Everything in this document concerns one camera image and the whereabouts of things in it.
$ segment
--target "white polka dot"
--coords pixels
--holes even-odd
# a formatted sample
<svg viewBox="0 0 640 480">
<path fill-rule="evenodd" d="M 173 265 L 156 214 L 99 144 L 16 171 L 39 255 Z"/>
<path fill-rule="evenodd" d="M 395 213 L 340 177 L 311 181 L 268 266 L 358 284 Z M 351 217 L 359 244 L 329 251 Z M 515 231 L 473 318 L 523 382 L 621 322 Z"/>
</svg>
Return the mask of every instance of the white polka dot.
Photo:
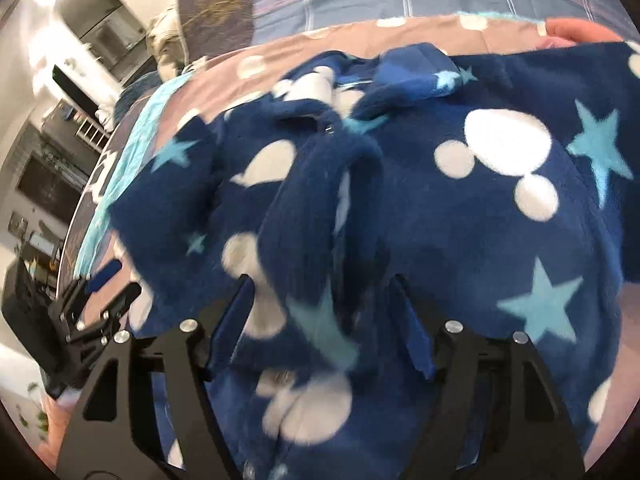
<svg viewBox="0 0 640 480">
<path fill-rule="evenodd" d="M 332 69 L 330 66 L 316 66 L 314 68 L 314 72 L 316 72 L 317 74 L 321 74 L 322 76 L 324 76 L 325 79 L 327 79 L 327 81 L 329 81 L 331 84 L 334 83 L 334 69 Z"/>
<path fill-rule="evenodd" d="M 91 193 L 91 198 L 94 201 L 94 204 L 99 204 L 102 201 L 104 184 L 107 180 L 107 176 L 109 176 L 111 167 L 114 165 L 116 158 L 118 158 L 118 152 L 106 151 L 103 155 L 103 160 L 96 165 L 96 170 L 97 168 L 100 168 L 99 173 L 97 173 L 98 178 L 93 184 L 89 184 L 84 188 L 85 193 Z"/>
<path fill-rule="evenodd" d="M 113 242 L 113 256 L 120 260 L 124 256 L 124 253 L 124 245 L 118 237 L 115 237 L 115 241 Z"/>
<path fill-rule="evenodd" d="M 626 44 L 628 44 L 629 48 L 631 48 L 636 54 L 640 54 L 640 44 L 636 43 L 635 41 L 626 41 Z"/>
<path fill-rule="evenodd" d="M 344 374 L 311 378 L 280 426 L 280 435 L 310 445 L 333 437 L 351 413 L 351 385 Z"/>
<path fill-rule="evenodd" d="M 129 308 L 129 323 L 134 332 L 142 328 L 154 302 L 154 294 L 151 288 L 143 281 L 140 281 L 140 287 L 142 292 L 131 303 Z"/>
<path fill-rule="evenodd" d="M 226 107 L 225 120 L 227 120 L 229 118 L 229 116 L 231 115 L 231 112 L 234 110 L 234 108 L 236 108 L 236 107 L 238 107 L 240 105 L 243 105 L 245 103 L 250 103 L 251 101 L 255 101 L 256 99 L 259 99 L 262 96 L 263 96 L 263 92 L 255 91 L 255 92 L 251 92 L 250 94 L 247 94 L 245 96 L 242 96 L 239 99 L 236 99 L 229 106 Z"/>
<path fill-rule="evenodd" d="M 516 184 L 514 199 L 524 216 L 536 222 L 547 222 L 558 211 L 558 192 L 548 178 L 528 174 Z"/>
<path fill-rule="evenodd" d="M 295 372 L 284 372 L 282 370 L 268 368 L 260 374 L 260 379 L 255 387 L 255 394 L 258 397 L 274 397 L 281 391 L 291 389 L 295 383 Z"/>
<path fill-rule="evenodd" d="M 466 143 L 490 170 L 524 176 L 542 166 L 551 134 L 537 118 L 514 110 L 473 110 L 465 119 Z"/>
<path fill-rule="evenodd" d="M 329 32 L 329 27 L 323 27 L 316 28 L 316 30 L 308 30 L 306 32 L 303 32 L 303 34 L 310 40 L 322 40 L 322 38 L 326 38 L 329 35 Z"/>
<path fill-rule="evenodd" d="M 244 333 L 255 339 L 271 338 L 287 319 L 258 259 L 258 243 L 253 233 L 233 235 L 222 249 L 222 266 L 234 278 L 247 274 L 254 281 L 254 305 L 244 325 Z"/>
<path fill-rule="evenodd" d="M 250 187 L 265 182 L 279 182 L 289 174 L 296 158 L 296 147 L 290 140 L 276 140 L 261 149 L 244 170 L 231 178 L 239 186 Z"/>
<path fill-rule="evenodd" d="M 341 119 L 345 119 L 351 115 L 353 107 L 363 96 L 364 92 L 362 90 L 337 89 L 334 91 L 333 108 Z"/>
<path fill-rule="evenodd" d="M 460 25 L 466 30 L 485 30 L 488 22 L 484 16 L 460 14 Z"/>
<path fill-rule="evenodd" d="M 459 140 L 443 142 L 433 152 L 433 158 L 438 169 L 451 178 L 465 178 L 476 163 L 474 154 Z"/>
<path fill-rule="evenodd" d="M 174 440 L 174 443 L 169 450 L 169 455 L 166 457 L 166 462 L 174 467 L 184 469 L 184 464 L 182 463 L 182 452 L 180 451 L 180 444 L 178 444 L 177 440 Z"/>
<path fill-rule="evenodd" d="M 266 68 L 267 65 L 264 62 L 263 56 L 245 57 L 238 63 L 238 77 L 240 79 L 249 79 L 254 75 L 258 75 L 260 72 L 264 72 Z"/>
<path fill-rule="evenodd" d="M 350 193 L 350 181 L 349 172 L 345 171 L 340 181 L 340 187 L 338 188 L 338 207 L 335 209 L 335 227 L 334 234 L 342 229 L 342 226 L 347 221 L 349 215 L 349 207 L 351 205 Z"/>
<path fill-rule="evenodd" d="M 406 19 L 402 16 L 397 16 L 395 18 L 383 18 L 378 20 L 378 26 L 383 28 L 394 28 L 394 27 L 402 27 L 406 23 Z"/>
<path fill-rule="evenodd" d="M 262 430 L 267 436 L 274 439 L 279 436 L 283 419 L 301 394 L 302 389 L 292 391 L 289 388 L 275 394 L 262 416 Z"/>
<path fill-rule="evenodd" d="M 289 90 L 291 90 L 291 85 L 293 85 L 293 81 L 291 79 L 282 79 L 278 81 L 273 88 L 271 89 L 271 93 L 276 99 L 279 99 L 284 94 L 286 94 Z"/>
<path fill-rule="evenodd" d="M 602 419 L 610 387 L 611 377 L 604 381 L 600 386 L 598 386 L 598 389 L 591 396 L 591 400 L 589 401 L 588 413 L 589 418 L 594 424 L 599 423 Z"/>
<path fill-rule="evenodd" d="M 186 123 L 191 121 L 194 117 L 200 115 L 200 110 L 197 108 L 192 108 L 187 113 L 185 113 L 182 118 L 178 121 L 178 125 L 176 126 L 176 130 L 181 130 Z"/>
<path fill-rule="evenodd" d="M 640 54 L 629 56 L 629 68 L 636 77 L 640 77 Z"/>
<path fill-rule="evenodd" d="M 317 72 L 303 75 L 294 81 L 285 101 L 297 101 L 298 99 L 316 99 L 331 106 L 333 102 L 333 84 L 327 78 Z"/>
</svg>

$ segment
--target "metal bolt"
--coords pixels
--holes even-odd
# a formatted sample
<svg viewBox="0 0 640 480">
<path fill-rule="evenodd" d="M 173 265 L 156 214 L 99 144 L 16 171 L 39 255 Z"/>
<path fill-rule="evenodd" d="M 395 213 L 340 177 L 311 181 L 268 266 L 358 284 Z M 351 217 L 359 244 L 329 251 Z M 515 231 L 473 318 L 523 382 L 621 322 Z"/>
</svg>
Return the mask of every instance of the metal bolt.
<svg viewBox="0 0 640 480">
<path fill-rule="evenodd" d="M 524 332 L 514 332 L 513 340 L 519 345 L 526 345 L 529 342 L 529 336 Z"/>
<path fill-rule="evenodd" d="M 193 332 L 198 327 L 198 322 L 195 319 L 185 319 L 180 323 L 180 330 L 184 333 Z"/>
<path fill-rule="evenodd" d="M 255 467 L 248 460 L 244 463 L 242 478 L 244 480 L 255 480 Z"/>
<path fill-rule="evenodd" d="M 444 330 L 446 330 L 450 334 L 459 334 L 460 332 L 462 332 L 463 328 L 464 328 L 464 326 L 462 325 L 462 323 L 460 323 L 459 321 L 457 321 L 455 319 L 449 319 L 444 324 Z"/>
<path fill-rule="evenodd" d="M 113 336 L 113 340 L 118 344 L 126 343 L 130 338 L 131 334 L 126 330 L 120 330 L 119 332 L 116 332 L 115 336 Z"/>
</svg>

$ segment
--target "navy blue fleece garment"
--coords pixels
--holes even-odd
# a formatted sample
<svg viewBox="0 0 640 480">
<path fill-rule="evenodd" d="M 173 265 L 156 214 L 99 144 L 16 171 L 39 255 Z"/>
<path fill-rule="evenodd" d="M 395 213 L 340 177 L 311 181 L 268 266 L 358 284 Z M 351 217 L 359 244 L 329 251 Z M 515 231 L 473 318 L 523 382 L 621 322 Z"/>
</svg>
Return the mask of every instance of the navy blue fleece garment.
<svg viewBox="0 0 640 480">
<path fill-rule="evenodd" d="M 140 333 L 195 316 L 242 273 L 255 282 L 242 336 L 225 338 L 247 298 L 219 330 L 208 386 L 240 467 L 402 471 L 436 392 L 398 273 L 478 333 L 529 333 L 587 448 L 616 295 L 640 271 L 635 56 L 624 43 L 327 52 L 209 125 L 194 118 L 149 162 L 110 208 L 154 291 Z"/>
</svg>

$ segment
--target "light blue fabric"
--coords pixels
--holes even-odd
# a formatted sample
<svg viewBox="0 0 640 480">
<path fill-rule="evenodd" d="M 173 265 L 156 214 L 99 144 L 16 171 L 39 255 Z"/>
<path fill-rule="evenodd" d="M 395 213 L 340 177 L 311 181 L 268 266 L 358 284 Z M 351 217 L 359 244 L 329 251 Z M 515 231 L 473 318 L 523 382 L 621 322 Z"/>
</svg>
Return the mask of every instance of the light blue fabric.
<svg viewBox="0 0 640 480">
<path fill-rule="evenodd" d="M 109 227 L 108 207 L 127 189 L 142 167 L 146 150 L 156 137 L 160 117 L 164 107 L 175 92 L 193 75 L 193 72 L 181 75 L 164 83 L 149 99 L 140 117 L 136 121 L 127 145 L 122 151 L 113 176 L 104 191 L 102 200 L 95 208 L 94 217 L 86 231 L 82 246 L 76 259 L 74 277 L 91 272 L 98 253 L 100 242 Z"/>
</svg>

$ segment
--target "light blue star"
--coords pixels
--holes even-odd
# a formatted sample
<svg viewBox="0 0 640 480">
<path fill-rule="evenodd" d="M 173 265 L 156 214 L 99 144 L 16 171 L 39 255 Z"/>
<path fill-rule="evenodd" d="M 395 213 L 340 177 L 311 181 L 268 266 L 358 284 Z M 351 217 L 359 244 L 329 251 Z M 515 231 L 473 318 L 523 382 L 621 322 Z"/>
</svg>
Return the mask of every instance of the light blue star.
<svg viewBox="0 0 640 480">
<path fill-rule="evenodd" d="M 438 82 L 436 83 L 436 90 L 442 90 L 446 88 L 449 92 L 453 91 L 456 87 L 456 82 L 460 78 L 458 72 L 452 72 L 450 70 L 443 70 L 442 72 L 436 72 Z"/>
<path fill-rule="evenodd" d="M 602 209 L 607 200 L 611 171 L 629 180 L 634 179 L 634 174 L 616 147 L 618 110 L 613 110 L 605 119 L 599 121 L 578 99 L 575 100 L 575 107 L 578 108 L 582 131 L 574 137 L 566 150 L 574 156 L 583 155 L 591 159 L 591 171 Z"/>
<path fill-rule="evenodd" d="M 155 170 L 164 166 L 169 161 L 177 164 L 181 168 L 188 168 L 190 162 L 184 152 L 186 152 L 197 142 L 197 140 L 182 140 L 180 142 L 177 142 L 172 137 L 154 156 L 154 164 L 151 167 L 151 172 L 153 173 Z"/>
<path fill-rule="evenodd" d="M 327 283 L 318 305 L 287 298 L 287 307 L 308 341 L 338 370 L 347 371 L 358 362 L 358 345 L 345 337 L 334 314 L 331 283 Z"/>
<path fill-rule="evenodd" d="M 345 117 L 342 120 L 342 126 L 348 129 L 352 134 L 364 135 L 369 130 L 382 126 L 387 119 L 388 116 L 386 115 L 380 115 L 370 121 L 361 121 L 352 117 Z"/>
<path fill-rule="evenodd" d="M 467 68 L 466 70 L 464 68 L 458 67 L 458 70 L 460 70 L 460 77 L 462 78 L 463 85 L 466 85 L 470 81 L 478 81 L 478 78 L 474 76 L 474 73 L 472 71 L 473 69 L 471 67 Z"/>
<path fill-rule="evenodd" d="M 202 254 L 204 252 L 204 240 L 207 235 L 203 235 L 199 232 L 191 233 L 189 236 L 187 243 L 189 244 L 189 248 L 187 249 L 187 256 L 191 253 Z"/>
<path fill-rule="evenodd" d="M 582 277 L 553 286 L 539 258 L 533 269 L 530 294 L 523 294 L 497 303 L 499 309 L 525 320 L 524 331 L 534 343 L 545 332 L 575 343 L 574 327 L 566 314 L 566 308 L 582 283 Z"/>
</svg>

